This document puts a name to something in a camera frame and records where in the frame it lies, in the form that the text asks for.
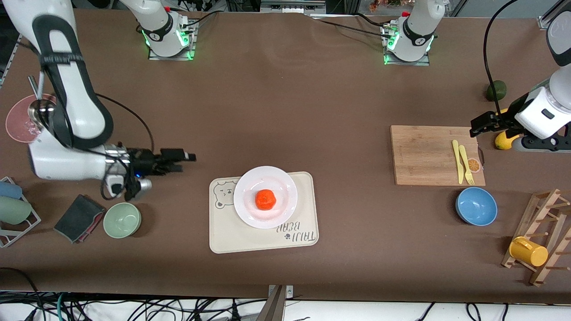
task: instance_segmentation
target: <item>yellow cup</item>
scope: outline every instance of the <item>yellow cup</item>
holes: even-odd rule
[[[541,266],[547,261],[548,252],[544,246],[518,236],[509,245],[509,255],[533,266]]]

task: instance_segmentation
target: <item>bear drawing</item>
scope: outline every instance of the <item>bear drawing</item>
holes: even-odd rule
[[[222,209],[226,205],[234,205],[234,188],[236,183],[224,182],[223,184],[216,184],[214,186],[214,195],[216,196],[216,208]]]

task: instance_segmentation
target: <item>brown table surface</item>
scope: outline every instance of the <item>brown table surface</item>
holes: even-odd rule
[[[408,67],[383,65],[375,36],[301,14],[219,14],[201,27],[192,62],[148,61],[128,11],[76,17],[95,90],[145,119],[158,147],[182,147],[198,162],[153,178],[137,203],[143,222],[134,237],[112,239],[99,226],[72,245],[52,228],[77,194],[112,202],[95,180],[36,178],[27,146],[2,131],[0,174],[23,187],[43,221],[1,249],[0,262],[28,272],[40,290],[264,297],[268,284],[293,284],[303,299],[571,302],[571,272],[552,271],[537,288],[526,284],[527,270],[500,266],[530,193],[571,188],[569,155],[498,151],[493,134],[479,137],[486,189],[499,206],[486,227],[456,214],[461,188],[395,185],[390,125],[469,126],[493,108],[482,94],[487,19],[443,19],[431,65]],[[375,31],[357,18],[335,21]],[[557,68],[533,19],[497,21],[489,61],[508,84],[503,107]],[[19,49],[0,90],[0,119],[31,94],[26,77],[37,72],[34,54]],[[112,142],[148,146],[135,118],[104,103]],[[313,175],[319,241],[214,254],[208,185],[261,165]],[[0,284],[27,289],[9,272]]]

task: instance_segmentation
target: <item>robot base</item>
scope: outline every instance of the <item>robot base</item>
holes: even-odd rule
[[[188,23],[196,22],[196,20],[189,19]],[[148,48],[148,59],[149,60],[171,60],[171,61],[187,61],[194,60],[194,52],[196,51],[196,41],[198,40],[198,26],[196,23],[188,27],[187,35],[182,36],[182,39],[188,40],[188,46],[185,47],[178,54],[171,57],[162,57],[154,53],[151,48]]]
[[[388,34],[392,38],[383,38],[383,52],[384,52],[384,62],[385,65],[402,65],[402,66],[430,66],[430,61],[428,60],[428,52],[424,53],[422,58],[417,61],[404,61],[398,59],[397,56],[390,50],[388,50],[389,42],[395,40],[396,26],[398,26],[398,20],[392,20],[390,24],[385,25],[380,28],[381,34]]]
[[[387,50],[386,46],[383,46],[383,49],[384,49],[385,65],[430,66],[430,61],[428,60],[428,54],[424,54],[424,56],[420,58],[420,60],[408,62],[398,59],[394,53]]]

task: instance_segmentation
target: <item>yellow knife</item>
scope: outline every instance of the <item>yellow knife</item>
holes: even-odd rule
[[[458,167],[458,184],[462,184],[464,181],[464,168],[462,167],[462,163],[460,163],[460,152],[458,150],[458,141],[452,141],[452,148],[454,149],[454,157],[456,158],[456,167]]]

